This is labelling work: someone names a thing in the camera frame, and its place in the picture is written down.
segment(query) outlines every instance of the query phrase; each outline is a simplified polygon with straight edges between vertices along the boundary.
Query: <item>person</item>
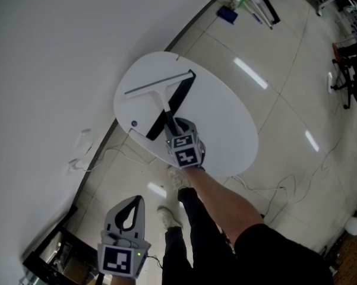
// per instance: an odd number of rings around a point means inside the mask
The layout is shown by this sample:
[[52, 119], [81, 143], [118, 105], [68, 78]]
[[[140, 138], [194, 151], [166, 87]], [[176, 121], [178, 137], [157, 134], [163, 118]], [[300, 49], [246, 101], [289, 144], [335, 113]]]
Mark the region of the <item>person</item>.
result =
[[346, 47], [337, 47], [337, 44], [333, 43], [333, 52], [337, 62], [342, 65], [346, 64], [346, 58], [357, 55], [357, 42], [353, 45], [346, 46]]
[[[168, 177], [188, 215], [194, 263], [192, 267], [187, 260], [180, 222], [168, 208], [159, 207], [166, 230], [162, 285], [333, 284], [319, 254], [269, 228], [252, 204], [204, 170], [170, 167]], [[114, 279], [112, 285], [133, 284]]]

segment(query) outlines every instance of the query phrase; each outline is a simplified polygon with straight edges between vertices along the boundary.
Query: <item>beige shoe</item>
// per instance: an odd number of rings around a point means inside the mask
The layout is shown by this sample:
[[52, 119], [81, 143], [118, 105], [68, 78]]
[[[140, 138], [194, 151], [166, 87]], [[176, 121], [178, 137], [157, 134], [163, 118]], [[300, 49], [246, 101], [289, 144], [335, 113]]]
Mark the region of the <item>beige shoe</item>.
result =
[[162, 222], [165, 230], [167, 230], [168, 228], [171, 228], [171, 227], [181, 227], [182, 228], [182, 225], [180, 224], [180, 222], [178, 222], [174, 219], [173, 213], [168, 208], [166, 208], [164, 206], [160, 206], [157, 209], [157, 215], [159, 216], [159, 219]]
[[190, 181], [186, 177], [184, 171], [176, 167], [171, 166], [168, 168], [168, 178], [170, 179], [170, 182], [172, 183], [175, 190], [191, 188]]

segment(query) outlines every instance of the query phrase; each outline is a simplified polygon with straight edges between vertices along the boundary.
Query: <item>white round object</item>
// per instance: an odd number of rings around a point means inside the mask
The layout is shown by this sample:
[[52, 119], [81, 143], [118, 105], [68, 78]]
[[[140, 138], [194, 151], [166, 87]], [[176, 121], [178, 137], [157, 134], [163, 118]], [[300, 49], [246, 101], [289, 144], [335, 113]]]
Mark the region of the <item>white round object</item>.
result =
[[357, 217], [350, 217], [346, 222], [345, 229], [351, 235], [357, 235]]
[[[206, 146], [203, 167], [212, 176], [242, 173], [254, 161], [258, 135], [244, 104], [222, 81], [194, 62], [169, 52], [143, 56], [125, 73], [116, 89], [113, 108], [120, 126], [146, 150], [175, 165], [162, 131], [154, 140], [146, 138], [152, 125], [163, 112], [160, 96], [154, 91], [132, 98], [126, 92], [156, 81], [192, 70], [196, 78], [174, 117], [193, 122]], [[171, 98], [180, 83], [166, 88]]]

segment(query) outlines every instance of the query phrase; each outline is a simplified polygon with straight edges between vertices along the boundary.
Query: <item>glossy floor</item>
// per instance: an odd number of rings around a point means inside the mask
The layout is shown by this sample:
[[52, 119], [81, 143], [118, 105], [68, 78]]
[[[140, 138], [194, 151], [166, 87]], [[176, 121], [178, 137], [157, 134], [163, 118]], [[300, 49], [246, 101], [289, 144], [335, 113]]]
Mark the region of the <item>glossy floor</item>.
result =
[[[235, 25], [215, 13], [228, 0], [213, 4], [184, 34], [173, 52], [203, 66], [227, 84], [247, 107], [259, 132], [259, 151], [240, 177], [251, 189], [283, 186], [284, 190], [247, 191], [236, 178], [217, 178], [266, 215], [265, 221], [287, 238], [317, 252], [330, 246], [357, 206], [357, 104], [342, 108], [345, 92], [328, 93], [326, 76], [337, 76], [331, 44], [341, 32], [332, 6], [318, 17], [305, 0], [271, 0], [282, 22], [270, 30], [244, 9]], [[257, 83], [241, 67], [247, 64], [262, 79]], [[148, 164], [154, 157], [127, 138], [120, 127], [107, 147], [118, 145], [130, 158]], [[140, 194], [146, 202], [146, 239], [150, 255], [165, 250], [156, 215], [169, 204], [184, 224], [191, 258], [190, 227], [156, 160], [143, 166], [108, 151], [78, 202], [76, 235], [96, 247], [107, 211]], [[148, 259], [138, 284], [160, 284], [161, 271]]]

